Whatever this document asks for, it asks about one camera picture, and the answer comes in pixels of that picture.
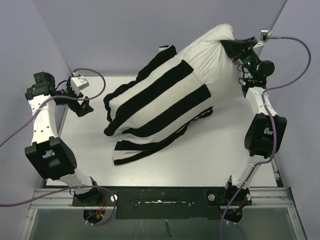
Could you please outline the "white pillow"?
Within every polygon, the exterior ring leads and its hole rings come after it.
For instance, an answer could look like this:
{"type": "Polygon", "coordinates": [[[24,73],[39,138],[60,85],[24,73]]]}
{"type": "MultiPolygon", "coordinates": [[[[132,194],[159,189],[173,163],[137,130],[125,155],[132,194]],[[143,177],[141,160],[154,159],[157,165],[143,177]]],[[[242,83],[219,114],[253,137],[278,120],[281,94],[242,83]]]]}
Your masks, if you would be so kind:
{"type": "Polygon", "coordinates": [[[211,93],[212,105],[222,107],[240,97],[238,62],[233,62],[222,46],[223,40],[234,40],[230,24],[220,24],[193,41],[178,53],[197,73],[211,93]]]}

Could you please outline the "black white striped pillowcase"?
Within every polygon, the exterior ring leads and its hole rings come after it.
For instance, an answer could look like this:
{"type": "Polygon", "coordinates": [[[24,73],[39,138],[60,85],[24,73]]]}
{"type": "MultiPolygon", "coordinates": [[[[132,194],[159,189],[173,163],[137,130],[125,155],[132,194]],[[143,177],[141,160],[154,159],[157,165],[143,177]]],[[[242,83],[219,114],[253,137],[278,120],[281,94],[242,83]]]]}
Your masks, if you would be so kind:
{"type": "Polygon", "coordinates": [[[194,69],[165,45],[139,71],[103,99],[108,126],[117,137],[112,159],[117,166],[150,156],[182,136],[191,122],[213,112],[212,96],[194,69]]]}

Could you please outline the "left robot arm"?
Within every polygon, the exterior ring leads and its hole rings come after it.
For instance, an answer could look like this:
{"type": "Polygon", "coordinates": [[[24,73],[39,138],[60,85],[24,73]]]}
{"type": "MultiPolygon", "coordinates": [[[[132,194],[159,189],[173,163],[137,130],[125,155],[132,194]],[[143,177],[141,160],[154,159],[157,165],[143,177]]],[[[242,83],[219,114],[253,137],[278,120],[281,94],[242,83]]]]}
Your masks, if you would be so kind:
{"type": "Polygon", "coordinates": [[[66,81],[66,88],[58,90],[53,75],[38,72],[35,83],[26,90],[25,98],[32,111],[33,137],[24,153],[39,175],[44,179],[62,182],[74,188],[74,197],[86,206],[102,202],[103,195],[97,183],[78,169],[73,151],[59,137],[55,109],[68,106],[78,117],[93,112],[89,98],[82,90],[90,84],[77,72],[66,81]]]}

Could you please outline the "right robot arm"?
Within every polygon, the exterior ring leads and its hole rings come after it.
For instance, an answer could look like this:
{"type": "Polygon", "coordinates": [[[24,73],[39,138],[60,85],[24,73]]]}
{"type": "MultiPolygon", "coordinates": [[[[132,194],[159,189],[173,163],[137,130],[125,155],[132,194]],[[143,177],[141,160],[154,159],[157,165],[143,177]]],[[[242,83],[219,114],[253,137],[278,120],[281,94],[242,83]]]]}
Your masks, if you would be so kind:
{"type": "Polygon", "coordinates": [[[244,98],[253,113],[252,122],[244,137],[246,154],[240,167],[234,172],[222,192],[223,200],[230,205],[250,200],[249,188],[259,167],[272,161],[279,150],[287,126],[272,107],[266,93],[267,77],[275,71],[269,60],[260,60],[254,47],[255,37],[244,40],[221,40],[227,56],[239,62],[242,77],[239,79],[244,98]]]}

